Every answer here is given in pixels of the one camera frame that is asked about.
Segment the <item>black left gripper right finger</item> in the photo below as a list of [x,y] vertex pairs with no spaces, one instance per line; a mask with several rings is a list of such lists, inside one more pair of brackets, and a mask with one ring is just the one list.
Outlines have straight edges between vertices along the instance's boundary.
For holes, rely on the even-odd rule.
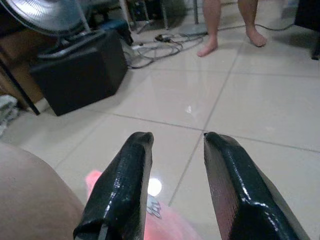
[[308,240],[273,182],[232,137],[206,132],[204,164],[223,240]]

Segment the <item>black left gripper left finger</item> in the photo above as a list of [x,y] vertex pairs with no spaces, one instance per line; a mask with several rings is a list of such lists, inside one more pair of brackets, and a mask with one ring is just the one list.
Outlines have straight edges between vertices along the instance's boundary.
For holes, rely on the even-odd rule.
[[94,184],[75,240],[144,238],[153,143],[151,132],[129,136]]

